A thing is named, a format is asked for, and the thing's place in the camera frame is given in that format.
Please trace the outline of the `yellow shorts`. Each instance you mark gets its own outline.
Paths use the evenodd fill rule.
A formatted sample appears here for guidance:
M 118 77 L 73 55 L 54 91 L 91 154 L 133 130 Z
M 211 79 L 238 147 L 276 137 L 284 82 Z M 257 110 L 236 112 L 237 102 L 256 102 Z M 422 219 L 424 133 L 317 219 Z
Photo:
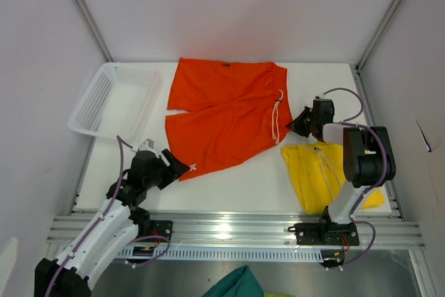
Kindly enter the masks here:
M 334 143 L 285 145 L 281 153 L 303 210 L 310 215 L 322 214 L 346 181 L 343 147 Z

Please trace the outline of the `orange shorts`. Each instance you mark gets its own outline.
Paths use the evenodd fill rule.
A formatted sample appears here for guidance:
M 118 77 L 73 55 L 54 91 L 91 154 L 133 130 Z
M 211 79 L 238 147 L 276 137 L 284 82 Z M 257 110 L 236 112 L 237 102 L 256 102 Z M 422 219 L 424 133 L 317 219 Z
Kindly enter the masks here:
M 280 144 L 292 121 L 287 70 L 273 62 L 182 58 L 168 98 L 170 151 L 181 181 L 241 165 Z

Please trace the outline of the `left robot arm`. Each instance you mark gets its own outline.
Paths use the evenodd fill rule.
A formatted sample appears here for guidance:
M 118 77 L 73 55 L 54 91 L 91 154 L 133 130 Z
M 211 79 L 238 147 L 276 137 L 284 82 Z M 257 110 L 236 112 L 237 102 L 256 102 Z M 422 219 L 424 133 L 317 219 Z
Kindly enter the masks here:
M 190 170 L 169 150 L 139 150 L 129 168 L 121 167 L 101 207 L 53 260 L 35 268 L 34 296 L 90 296 L 96 282 L 127 245 L 153 241 L 168 246 L 172 222 L 152 220 L 140 207 L 152 188 L 163 190 Z

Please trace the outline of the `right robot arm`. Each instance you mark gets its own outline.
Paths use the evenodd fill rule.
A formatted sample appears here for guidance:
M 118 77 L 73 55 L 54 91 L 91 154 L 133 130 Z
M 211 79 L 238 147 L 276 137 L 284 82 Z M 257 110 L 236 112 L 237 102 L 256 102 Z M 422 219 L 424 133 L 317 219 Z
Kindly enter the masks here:
M 324 243 L 334 243 L 343 233 L 352 232 L 355 212 L 365 198 L 396 174 L 396 162 L 386 127 L 369 127 L 349 121 L 334 121 L 331 99 L 316 97 L 311 107 L 288 123 L 287 129 L 302 137 L 313 136 L 320 143 L 343 148 L 346 181 L 335 200 L 324 208 L 317 224 L 297 224 L 298 234 L 317 233 Z

